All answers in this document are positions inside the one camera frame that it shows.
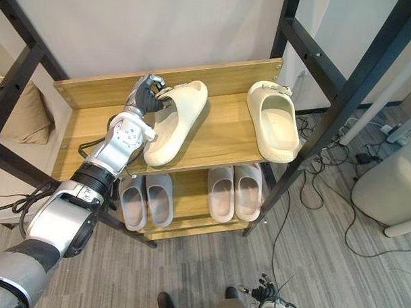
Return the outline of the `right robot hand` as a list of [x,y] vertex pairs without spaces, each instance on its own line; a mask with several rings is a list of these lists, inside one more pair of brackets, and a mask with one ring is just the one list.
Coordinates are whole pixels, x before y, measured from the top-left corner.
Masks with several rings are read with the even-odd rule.
[[279,288],[266,273],[261,274],[258,282],[260,286],[249,292],[253,299],[259,303],[264,303],[265,301],[276,302],[279,300]]

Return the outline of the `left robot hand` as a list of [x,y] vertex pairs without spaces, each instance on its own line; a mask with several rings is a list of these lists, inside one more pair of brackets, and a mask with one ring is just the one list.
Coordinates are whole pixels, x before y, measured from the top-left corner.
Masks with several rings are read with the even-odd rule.
[[141,76],[128,95],[124,111],[134,113],[139,117],[152,112],[161,111],[171,105],[171,97],[161,93],[165,90],[165,81],[156,74]]

